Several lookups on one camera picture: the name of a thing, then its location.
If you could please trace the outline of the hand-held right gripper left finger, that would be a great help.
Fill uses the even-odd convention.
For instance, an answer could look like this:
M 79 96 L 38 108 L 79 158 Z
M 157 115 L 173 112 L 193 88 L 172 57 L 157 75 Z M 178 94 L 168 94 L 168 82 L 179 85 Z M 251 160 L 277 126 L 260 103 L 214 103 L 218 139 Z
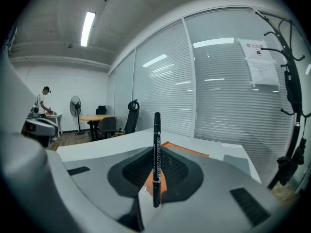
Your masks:
M 142 158 L 150 148 L 139 148 L 115 155 L 63 162 L 54 151 L 47 151 L 52 181 L 69 215 L 61 226 L 64 232 L 153 232 L 152 198 L 139 188 L 130 197 L 132 184 L 123 177 L 126 164 Z

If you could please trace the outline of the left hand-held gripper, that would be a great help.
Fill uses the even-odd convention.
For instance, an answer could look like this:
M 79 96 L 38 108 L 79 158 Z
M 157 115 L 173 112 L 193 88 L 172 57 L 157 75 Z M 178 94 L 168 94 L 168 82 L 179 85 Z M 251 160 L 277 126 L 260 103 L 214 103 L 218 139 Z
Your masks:
M 58 126 L 39 115 L 38 106 L 33 105 L 22 128 L 22 135 L 38 141 L 43 147 L 48 147 L 58 136 Z

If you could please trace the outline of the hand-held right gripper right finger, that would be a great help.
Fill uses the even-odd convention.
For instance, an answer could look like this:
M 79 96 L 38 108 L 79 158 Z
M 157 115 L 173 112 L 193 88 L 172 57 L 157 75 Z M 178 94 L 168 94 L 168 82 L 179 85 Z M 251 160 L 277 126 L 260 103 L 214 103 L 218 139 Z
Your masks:
M 204 179 L 187 200 L 153 206 L 151 185 L 139 192 L 146 233 L 271 233 L 289 212 L 265 186 L 227 162 L 173 150 L 202 169 Z

